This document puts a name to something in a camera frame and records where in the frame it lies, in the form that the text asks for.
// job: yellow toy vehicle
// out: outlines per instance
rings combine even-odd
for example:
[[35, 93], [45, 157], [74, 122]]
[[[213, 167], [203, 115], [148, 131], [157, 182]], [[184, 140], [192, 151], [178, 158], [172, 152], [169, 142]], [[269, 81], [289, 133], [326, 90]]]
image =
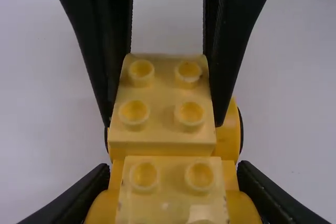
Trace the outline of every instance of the yellow toy vehicle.
[[60, 0], [105, 130], [100, 164], [20, 223], [328, 223], [248, 161], [233, 88], [266, 0], [204, 0], [199, 55], [130, 53], [133, 0]]

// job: lego brick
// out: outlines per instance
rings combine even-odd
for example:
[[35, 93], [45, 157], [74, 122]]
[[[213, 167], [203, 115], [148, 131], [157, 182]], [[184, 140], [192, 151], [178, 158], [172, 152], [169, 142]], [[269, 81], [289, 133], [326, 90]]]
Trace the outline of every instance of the lego brick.
[[126, 55], [108, 134], [110, 156], [210, 156], [215, 123], [205, 56]]
[[237, 163], [240, 150], [240, 121], [236, 101], [231, 98], [224, 123], [216, 128], [217, 143], [212, 156]]
[[229, 223], [219, 157], [128, 156], [117, 224]]

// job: white background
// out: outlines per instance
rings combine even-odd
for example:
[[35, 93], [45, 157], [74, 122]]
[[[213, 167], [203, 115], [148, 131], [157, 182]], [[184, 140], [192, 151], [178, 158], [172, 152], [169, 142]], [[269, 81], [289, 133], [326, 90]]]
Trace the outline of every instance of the white background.
[[[134, 1], [135, 51], [201, 51], [202, 0]], [[234, 92], [245, 127], [241, 158], [330, 222], [336, 222], [335, 17], [336, 0], [268, 0]], [[58, 0], [0, 0], [0, 91], [6, 224], [109, 162], [98, 106]]]

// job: lego stud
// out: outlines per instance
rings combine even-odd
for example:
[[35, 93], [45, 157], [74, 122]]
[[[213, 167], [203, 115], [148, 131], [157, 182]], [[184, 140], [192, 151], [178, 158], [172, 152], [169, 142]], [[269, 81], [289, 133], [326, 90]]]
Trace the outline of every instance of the lego stud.
[[209, 192], [214, 185], [214, 171], [208, 163], [202, 161], [190, 164], [184, 178], [187, 186], [199, 193]]
[[151, 192], [159, 182], [159, 171], [151, 162], [133, 165], [130, 170], [130, 183], [139, 193]]
[[121, 122], [132, 131], [139, 131], [145, 127], [148, 121], [150, 109], [140, 100], [131, 100], [119, 107], [119, 118]]
[[154, 65], [148, 60], [136, 60], [129, 66], [128, 76], [134, 87], [149, 86], [154, 79]]
[[182, 61], [175, 68], [175, 80], [181, 88], [191, 89], [197, 86], [202, 69], [194, 61]]
[[193, 101], [183, 102], [175, 107], [174, 116], [181, 129], [185, 132], [195, 132], [204, 123], [205, 111], [203, 107]]

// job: toy wheel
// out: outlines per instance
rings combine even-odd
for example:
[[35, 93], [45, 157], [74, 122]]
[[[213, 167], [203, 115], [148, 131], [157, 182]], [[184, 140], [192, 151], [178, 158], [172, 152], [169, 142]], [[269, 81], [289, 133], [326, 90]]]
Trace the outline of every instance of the toy wheel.
[[107, 147], [107, 128], [106, 127], [105, 127], [105, 130], [104, 130], [104, 141], [105, 141], [105, 148], [106, 148], [106, 151], [108, 153], [109, 149]]
[[240, 149], [239, 149], [239, 154], [242, 152], [243, 149], [243, 144], [244, 144], [244, 126], [243, 126], [243, 119], [241, 117], [241, 113], [239, 108], [238, 109], [238, 114], [239, 114], [239, 124], [240, 124]]

